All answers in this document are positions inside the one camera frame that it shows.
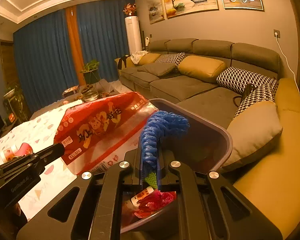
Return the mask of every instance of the white power cord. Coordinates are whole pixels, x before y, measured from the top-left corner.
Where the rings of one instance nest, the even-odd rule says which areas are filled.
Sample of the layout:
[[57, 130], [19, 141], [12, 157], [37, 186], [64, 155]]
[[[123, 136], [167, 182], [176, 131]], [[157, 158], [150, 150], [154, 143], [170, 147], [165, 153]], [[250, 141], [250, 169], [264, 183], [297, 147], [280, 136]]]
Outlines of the white power cord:
[[290, 68], [289, 63], [288, 63], [288, 59], [287, 59], [286, 55], [283, 53], [283, 51], [282, 51], [282, 49], [281, 49], [281, 47], [280, 47], [280, 44], [279, 44], [279, 42], [278, 42], [278, 33], [275, 32], [274, 35], [275, 35], [275, 39], [277, 40], [277, 43], [278, 43], [278, 46], [279, 46], [279, 49], [280, 49], [282, 55], [284, 55], [284, 57], [286, 58], [288, 68], [290, 69], [290, 71], [291, 71], [292, 74], [293, 74], [294, 82], [296, 83], [297, 89], [298, 89], [298, 91], [299, 91], [299, 88], [298, 88], [298, 85], [297, 85], [297, 82], [296, 82], [296, 75], [295, 75], [295, 73], [292, 71], [292, 69]]

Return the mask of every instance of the electrical outlet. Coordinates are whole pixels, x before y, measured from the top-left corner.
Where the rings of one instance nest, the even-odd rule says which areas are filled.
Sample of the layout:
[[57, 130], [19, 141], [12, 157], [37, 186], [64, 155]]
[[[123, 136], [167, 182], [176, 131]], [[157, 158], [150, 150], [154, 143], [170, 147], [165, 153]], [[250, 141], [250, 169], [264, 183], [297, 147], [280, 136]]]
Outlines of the electrical outlet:
[[275, 36], [275, 33], [277, 33], [277, 34], [278, 34], [277, 37], [280, 38], [280, 31], [278, 31], [278, 30], [273, 30], [273, 35], [274, 35], [274, 36]]

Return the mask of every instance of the cylindrical air conditioner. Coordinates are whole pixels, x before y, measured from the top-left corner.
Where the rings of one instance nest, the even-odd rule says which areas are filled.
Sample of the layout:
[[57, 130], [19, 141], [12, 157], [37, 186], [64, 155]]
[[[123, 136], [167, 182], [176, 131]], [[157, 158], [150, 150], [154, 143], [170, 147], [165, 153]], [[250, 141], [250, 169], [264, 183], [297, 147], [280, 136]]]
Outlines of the cylindrical air conditioner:
[[138, 17], [129, 16], [125, 19], [125, 22], [130, 54], [142, 51]]

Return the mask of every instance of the black and white pillow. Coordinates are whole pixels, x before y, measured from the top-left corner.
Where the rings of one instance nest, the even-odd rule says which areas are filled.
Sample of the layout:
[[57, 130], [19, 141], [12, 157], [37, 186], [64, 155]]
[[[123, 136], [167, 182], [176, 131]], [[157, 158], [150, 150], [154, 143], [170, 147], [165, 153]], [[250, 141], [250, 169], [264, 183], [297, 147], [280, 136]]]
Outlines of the black and white pillow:
[[185, 57], [186, 54], [184, 52], [177, 54], [163, 54], [156, 60], [156, 62], [174, 63], [178, 67], [178, 65], [185, 59]]
[[273, 90], [273, 94], [277, 92], [279, 82], [276, 79], [266, 77], [259, 73], [248, 70], [229, 67], [224, 70], [218, 77], [217, 82], [219, 86], [228, 88], [242, 95], [247, 84], [252, 84], [256, 88], [263, 84], [269, 84]]
[[271, 101], [274, 102], [274, 93], [273, 87], [270, 84], [263, 84], [254, 90], [250, 95], [248, 95], [239, 105], [237, 112], [234, 115], [234, 118], [241, 114], [248, 107], [253, 104], [261, 101]]

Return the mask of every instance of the trash bin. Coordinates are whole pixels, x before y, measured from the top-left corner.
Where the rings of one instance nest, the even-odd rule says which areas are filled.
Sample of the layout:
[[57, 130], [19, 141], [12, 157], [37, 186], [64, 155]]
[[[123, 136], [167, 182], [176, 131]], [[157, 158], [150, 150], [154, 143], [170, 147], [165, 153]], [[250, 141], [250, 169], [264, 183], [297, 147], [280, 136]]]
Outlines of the trash bin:
[[[229, 158], [233, 144], [225, 129], [167, 100], [156, 98], [151, 99], [150, 102], [159, 110], [179, 114], [189, 121], [190, 128], [186, 135], [181, 138], [168, 137], [161, 141], [162, 149], [172, 151], [175, 160], [187, 164], [194, 171], [207, 174], [211, 170], [220, 168]], [[177, 201], [173, 201], [147, 218], [123, 227], [121, 233], [146, 231], [163, 236], [171, 230], [178, 231]]]

